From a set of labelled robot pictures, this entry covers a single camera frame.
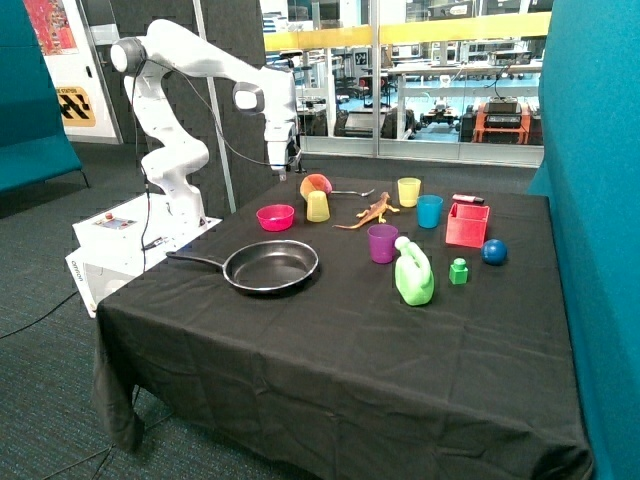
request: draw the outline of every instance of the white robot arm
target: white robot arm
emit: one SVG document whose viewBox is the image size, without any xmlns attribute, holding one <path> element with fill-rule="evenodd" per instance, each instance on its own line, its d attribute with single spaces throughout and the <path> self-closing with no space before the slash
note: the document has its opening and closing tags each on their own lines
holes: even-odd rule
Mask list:
<svg viewBox="0 0 640 480">
<path fill-rule="evenodd" d="M 153 21 L 146 36 L 116 42 L 111 59 L 118 71 L 128 74 L 125 89 L 141 127 L 164 145 L 146 155 L 142 166 L 149 181 L 167 195 L 179 224 L 196 227 L 204 221 L 200 191 L 189 185 L 186 175 L 207 163 L 209 151 L 180 126 L 169 105 L 160 82 L 170 71 L 236 82 L 236 107 L 243 113 L 262 113 L 265 117 L 264 139 L 271 169 L 283 180 L 287 166 L 299 161 L 291 72 L 269 67 L 258 70 L 168 20 Z"/>
</svg>

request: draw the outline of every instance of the red plastic container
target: red plastic container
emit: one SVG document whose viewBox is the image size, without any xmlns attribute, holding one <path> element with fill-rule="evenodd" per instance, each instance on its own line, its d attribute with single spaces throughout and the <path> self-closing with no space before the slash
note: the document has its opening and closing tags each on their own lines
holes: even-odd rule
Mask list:
<svg viewBox="0 0 640 480">
<path fill-rule="evenodd" d="M 445 242 L 463 247 L 482 247 L 490 210 L 487 206 L 454 203 L 449 211 Z"/>
<path fill-rule="evenodd" d="M 281 232 L 293 225 L 294 211 L 291 205 L 268 205 L 258 210 L 256 216 L 267 232 Z"/>
</svg>

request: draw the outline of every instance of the pen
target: pen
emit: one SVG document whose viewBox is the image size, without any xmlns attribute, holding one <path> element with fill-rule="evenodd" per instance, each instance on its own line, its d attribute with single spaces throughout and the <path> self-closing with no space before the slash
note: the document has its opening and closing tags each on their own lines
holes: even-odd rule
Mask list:
<svg viewBox="0 0 640 480">
<path fill-rule="evenodd" d="M 473 195 L 460 195 L 456 193 L 453 196 L 453 199 L 458 202 L 477 203 L 479 205 L 482 205 L 484 203 L 484 198 L 475 197 Z"/>
</svg>

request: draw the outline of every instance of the yellow railing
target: yellow railing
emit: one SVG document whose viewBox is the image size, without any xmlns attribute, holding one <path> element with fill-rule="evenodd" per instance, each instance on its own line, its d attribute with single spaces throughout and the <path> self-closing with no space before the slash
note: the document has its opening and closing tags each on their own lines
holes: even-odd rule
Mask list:
<svg viewBox="0 0 640 480">
<path fill-rule="evenodd" d="M 545 12 L 382 25 L 380 43 L 388 45 L 442 40 L 544 36 L 549 31 L 550 21 L 551 13 Z M 264 44 L 267 52 L 278 52 L 291 49 L 309 50 L 371 45 L 371 38 L 371 27 L 364 25 L 310 32 L 268 33 L 264 36 Z"/>
</svg>

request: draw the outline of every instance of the red box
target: red box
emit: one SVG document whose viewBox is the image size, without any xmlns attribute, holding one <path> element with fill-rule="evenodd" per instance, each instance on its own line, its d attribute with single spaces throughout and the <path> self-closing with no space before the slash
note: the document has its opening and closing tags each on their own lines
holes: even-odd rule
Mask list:
<svg viewBox="0 0 640 480">
<path fill-rule="evenodd" d="M 445 242 L 463 247 L 482 247 L 490 210 L 486 206 L 454 203 L 449 211 Z"/>
</svg>

